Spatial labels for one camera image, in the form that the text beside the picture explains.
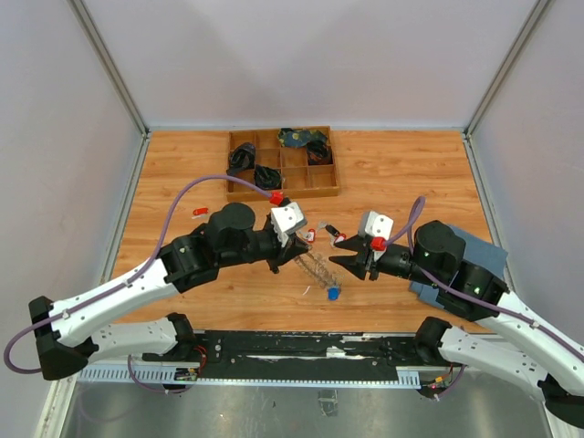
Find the key with blue tag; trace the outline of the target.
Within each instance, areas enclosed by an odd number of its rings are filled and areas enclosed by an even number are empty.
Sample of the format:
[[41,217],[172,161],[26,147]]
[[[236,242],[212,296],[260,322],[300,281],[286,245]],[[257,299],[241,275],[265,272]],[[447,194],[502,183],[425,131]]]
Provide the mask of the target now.
[[339,299],[341,289],[340,287],[329,287],[327,289],[328,300],[336,301]]

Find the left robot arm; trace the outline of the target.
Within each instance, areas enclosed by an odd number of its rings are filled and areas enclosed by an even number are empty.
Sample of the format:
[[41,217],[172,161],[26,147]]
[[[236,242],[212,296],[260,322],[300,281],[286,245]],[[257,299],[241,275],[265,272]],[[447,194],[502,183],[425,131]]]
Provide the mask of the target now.
[[90,363],[129,355],[144,360],[188,361],[203,351],[184,314],[150,322],[118,323],[118,318],[155,301],[178,296],[214,281],[221,269],[267,262],[273,273],[309,246],[298,236],[307,220],[297,203],[271,209],[264,227],[254,228],[254,211],[229,203],[191,233],[155,250],[130,272],[78,296],[29,304],[36,324],[42,376],[57,381]]

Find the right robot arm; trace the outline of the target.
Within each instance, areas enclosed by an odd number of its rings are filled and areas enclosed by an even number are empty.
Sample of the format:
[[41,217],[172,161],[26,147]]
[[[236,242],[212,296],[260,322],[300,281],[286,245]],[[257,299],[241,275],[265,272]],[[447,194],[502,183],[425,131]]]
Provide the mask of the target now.
[[444,311],[490,329],[513,345],[498,348],[438,318],[427,318],[413,342],[425,365],[439,360],[478,368],[522,388],[561,421],[583,426],[583,347],[531,310],[507,283],[464,259],[465,241],[439,221],[387,239],[383,218],[338,244],[346,255],[330,262],[360,280],[395,276],[437,290]]

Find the black rolled tie middle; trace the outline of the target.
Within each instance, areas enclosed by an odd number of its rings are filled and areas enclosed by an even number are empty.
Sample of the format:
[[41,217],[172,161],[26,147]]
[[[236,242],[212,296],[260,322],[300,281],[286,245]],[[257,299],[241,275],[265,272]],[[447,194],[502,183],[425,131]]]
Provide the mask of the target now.
[[254,169],[255,186],[265,191],[280,190],[282,175],[279,169],[257,164]]

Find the black rolled tie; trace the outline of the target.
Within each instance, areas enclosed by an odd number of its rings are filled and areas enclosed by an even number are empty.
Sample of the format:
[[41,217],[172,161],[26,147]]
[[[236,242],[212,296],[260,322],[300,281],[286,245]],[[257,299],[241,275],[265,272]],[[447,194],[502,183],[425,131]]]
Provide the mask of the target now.
[[254,169],[255,186],[265,191],[280,190],[282,175],[279,169],[257,164]]
[[226,173],[229,176],[254,169],[256,166],[256,146],[252,142],[244,142],[229,155]]

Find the wooden compartment tray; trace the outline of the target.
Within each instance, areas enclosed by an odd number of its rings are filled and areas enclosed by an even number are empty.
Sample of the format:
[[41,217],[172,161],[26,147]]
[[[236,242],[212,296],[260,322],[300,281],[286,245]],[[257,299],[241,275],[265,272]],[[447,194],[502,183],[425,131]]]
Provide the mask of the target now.
[[[277,139],[280,129],[282,128],[230,131],[227,168],[230,153],[240,144],[252,142],[256,149],[255,165],[279,169],[282,175],[282,188],[268,192],[281,192],[291,200],[337,196],[339,194],[338,172],[330,127],[292,128],[317,129],[325,133],[328,136],[327,145],[332,152],[330,165],[309,165],[306,147],[300,149],[282,147]],[[235,177],[255,184],[254,169],[241,172]]]

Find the red tag key far left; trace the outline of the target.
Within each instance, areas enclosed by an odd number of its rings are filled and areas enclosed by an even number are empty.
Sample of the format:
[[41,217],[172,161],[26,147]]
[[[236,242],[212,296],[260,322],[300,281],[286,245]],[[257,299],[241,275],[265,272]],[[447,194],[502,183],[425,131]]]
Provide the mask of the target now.
[[207,207],[193,209],[192,211],[192,219],[195,218],[202,218],[209,214],[209,209]]

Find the black rolled tie left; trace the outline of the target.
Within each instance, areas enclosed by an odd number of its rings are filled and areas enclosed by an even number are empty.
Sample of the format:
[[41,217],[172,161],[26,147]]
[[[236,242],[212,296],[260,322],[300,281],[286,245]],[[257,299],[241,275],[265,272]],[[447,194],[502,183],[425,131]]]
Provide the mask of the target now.
[[244,142],[229,155],[226,173],[229,176],[254,169],[256,166],[256,146],[252,142]]

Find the blue yellow patterned cloth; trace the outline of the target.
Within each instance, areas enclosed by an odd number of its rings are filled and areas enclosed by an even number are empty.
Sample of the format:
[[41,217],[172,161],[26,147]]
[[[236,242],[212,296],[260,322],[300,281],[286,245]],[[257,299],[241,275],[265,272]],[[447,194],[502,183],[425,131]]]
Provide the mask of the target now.
[[317,129],[282,128],[277,133],[277,139],[284,148],[300,149],[311,142],[326,144],[328,136]]

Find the blue folded cloth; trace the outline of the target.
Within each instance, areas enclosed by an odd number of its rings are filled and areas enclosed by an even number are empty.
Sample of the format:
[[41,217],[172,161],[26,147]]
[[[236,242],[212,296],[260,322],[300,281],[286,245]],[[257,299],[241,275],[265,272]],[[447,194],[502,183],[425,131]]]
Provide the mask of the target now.
[[[465,241],[464,259],[466,261],[489,270],[500,279],[504,278],[507,259],[507,251],[505,249],[467,233],[465,230],[453,224],[448,224],[448,226],[453,230],[455,235]],[[436,288],[411,282],[409,290],[425,304],[434,308],[444,309],[444,306],[437,301],[438,290]]]

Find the black mounting rail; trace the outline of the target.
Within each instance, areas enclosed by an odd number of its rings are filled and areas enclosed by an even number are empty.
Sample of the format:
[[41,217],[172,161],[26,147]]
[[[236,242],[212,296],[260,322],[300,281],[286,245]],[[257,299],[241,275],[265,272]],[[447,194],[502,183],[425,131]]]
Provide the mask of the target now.
[[232,363],[258,369],[262,363],[276,363],[287,376],[296,369],[350,370],[353,364],[396,370],[407,366],[449,366],[438,356],[418,353],[412,336],[365,332],[199,330],[167,353],[143,353],[141,358],[181,363],[205,358],[203,370],[225,369]]

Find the left aluminium frame post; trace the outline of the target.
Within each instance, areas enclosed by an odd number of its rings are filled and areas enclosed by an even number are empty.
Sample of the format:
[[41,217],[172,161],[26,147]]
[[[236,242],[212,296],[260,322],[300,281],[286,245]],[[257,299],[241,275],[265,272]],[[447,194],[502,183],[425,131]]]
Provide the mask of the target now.
[[130,90],[125,83],[120,71],[112,57],[107,44],[100,33],[97,24],[89,11],[85,1],[82,0],[67,0],[73,15],[78,20],[78,23],[84,32],[89,44],[91,45],[99,63],[104,69],[109,81],[116,91],[118,97],[125,110],[128,112],[130,119],[140,135],[146,138],[150,133],[145,119],[143,118],[138,106],[132,97]]

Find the aluminium frame post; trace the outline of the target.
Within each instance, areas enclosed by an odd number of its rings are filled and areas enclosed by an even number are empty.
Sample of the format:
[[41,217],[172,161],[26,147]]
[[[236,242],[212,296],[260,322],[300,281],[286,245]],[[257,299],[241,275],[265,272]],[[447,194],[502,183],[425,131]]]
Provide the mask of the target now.
[[531,7],[493,79],[480,99],[471,119],[463,129],[463,135],[467,139],[470,139],[477,130],[479,124],[494,103],[499,91],[511,75],[516,63],[521,58],[529,41],[536,33],[553,4],[555,4],[554,0],[537,0]]
[[145,119],[143,118],[138,106],[132,97],[130,90],[125,83],[120,71],[112,57],[107,44],[100,33],[97,24],[89,11],[85,1],[82,0],[67,0],[73,15],[78,20],[78,23],[84,32],[89,44],[91,45],[99,63],[104,69],[109,81],[116,91],[118,97],[125,110],[128,112],[130,119],[140,135],[146,138],[150,133]]

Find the right aluminium frame post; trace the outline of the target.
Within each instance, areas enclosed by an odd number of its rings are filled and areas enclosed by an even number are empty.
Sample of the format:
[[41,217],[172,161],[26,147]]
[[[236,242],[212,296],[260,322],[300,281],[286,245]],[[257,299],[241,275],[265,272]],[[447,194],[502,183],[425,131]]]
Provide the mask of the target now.
[[467,139],[470,139],[477,130],[479,124],[494,103],[499,91],[511,75],[516,63],[521,58],[529,41],[536,33],[553,4],[555,4],[554,0],[537,0],[531,7],[493,79],[480,99],[471,119],[463,129],[463,135]]

